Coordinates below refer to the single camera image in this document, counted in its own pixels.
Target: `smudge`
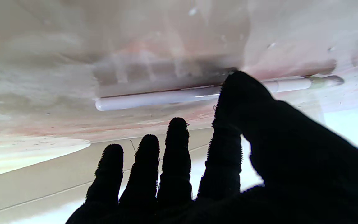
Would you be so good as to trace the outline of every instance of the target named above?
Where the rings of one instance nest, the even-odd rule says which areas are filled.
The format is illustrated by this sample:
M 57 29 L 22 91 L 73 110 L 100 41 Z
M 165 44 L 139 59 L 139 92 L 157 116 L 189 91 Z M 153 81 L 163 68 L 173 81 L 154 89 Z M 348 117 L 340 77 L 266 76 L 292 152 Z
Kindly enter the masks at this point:
M 192 9 L 189 10 L 189 16 L 194 16 L 197 13 L 197 8 L 194 7 Z

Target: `gloved hand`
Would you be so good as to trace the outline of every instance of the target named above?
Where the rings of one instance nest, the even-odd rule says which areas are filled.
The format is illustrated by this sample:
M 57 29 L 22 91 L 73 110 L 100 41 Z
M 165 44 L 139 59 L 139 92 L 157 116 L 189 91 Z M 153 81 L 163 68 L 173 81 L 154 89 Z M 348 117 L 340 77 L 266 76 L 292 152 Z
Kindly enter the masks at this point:
M 225 80 L 213 121 L 206 170 L 191 197 L 189 133 L 172 119 L 156 195 L 159 144 L 139 144 L 120 200 L 123 151 L 108 146 L 85 203 L 68 219 L 78 223 L 358 223 L 358 149 L 282 101 L 251 76 Z M 240 193 L 241 139 L 264 185 Z

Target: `dirty surface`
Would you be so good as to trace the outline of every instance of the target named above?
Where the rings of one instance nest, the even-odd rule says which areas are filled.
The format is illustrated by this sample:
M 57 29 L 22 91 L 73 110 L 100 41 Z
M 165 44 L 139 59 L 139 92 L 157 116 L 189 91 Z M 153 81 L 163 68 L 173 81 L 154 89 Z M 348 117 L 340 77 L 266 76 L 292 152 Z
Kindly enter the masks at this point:
M 209 127 L 215 101 L 100 112 L 93 99 L 219 84 L 229 67 L 338 75 L 275 96 L 311 114 L 358 108 L 358 1 L 0 0 L 0 156 L 163 133 L 175 116 Z

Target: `white plastic tube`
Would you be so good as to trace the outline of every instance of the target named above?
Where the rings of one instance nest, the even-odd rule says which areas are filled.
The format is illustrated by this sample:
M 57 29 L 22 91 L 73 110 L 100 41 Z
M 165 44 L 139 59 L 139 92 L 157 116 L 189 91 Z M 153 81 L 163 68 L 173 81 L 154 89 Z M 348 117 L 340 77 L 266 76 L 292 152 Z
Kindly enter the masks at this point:
M 341 85 L 343 80 L 337 76 L 325 78 L 296 78 L 277 81 L 262 81 L 262 84 L 270 92 L 286 92 L 310 88 L 316 83 L 321 83 L 321 87 L 327 86 L 326 79 L 339 80 L 336 85 Z M 180 102 L 194 102 L 201 100 L 217 99 L 219 97 L 220 86 L 198 87 L 181 89 L 175 91 L 149 92 L 135 95 L 112 96 L 100 98 L 96 101 L 95 106 L 100 111 L 119 110 L 135 108 L 146 105 L 163 105 Z
M 286 92 L 310 88 L 312 82 L 308 78 L 295 78 L 276 81 L 265 81 L 262 82 L 262 84 L 270 92 Z
M 146 105 L 162 105 L 216 99 L 220 86 L 192 88 L 177 91 L 150 92 L 136 95 L 100 98 L 95 106 L 100 111 L 135 108 Z

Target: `white tube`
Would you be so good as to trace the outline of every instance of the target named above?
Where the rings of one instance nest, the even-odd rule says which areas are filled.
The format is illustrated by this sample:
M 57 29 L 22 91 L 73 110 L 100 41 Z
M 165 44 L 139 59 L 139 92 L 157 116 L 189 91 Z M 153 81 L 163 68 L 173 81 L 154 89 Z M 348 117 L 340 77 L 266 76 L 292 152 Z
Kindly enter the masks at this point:
M 150 92 L 136 95 L 100 98 L 95 106 L 99 111 L 135 108 L 146 105 L 162 105 L 217 99 L 220 86 L 183 89 L 177 91 Z
M 270 92 L 285 92 L 307 89 L 312 86 L 309 78 L 262 81 Z M 99 111 L 135 108 L 146 105 L 162 105 L 179 102 L 194 102 L 219 97 L 220 86 L 190 88 L 177 91 L 150 92 L 136 95 L 112 96 L 100 98 L 95 106 Z
M 310 88 L 312 82 L 308 78 L 296 78 L 276 81 L 265 81 L 262 82 L 262 84 L 270 92 L 286 92 Z

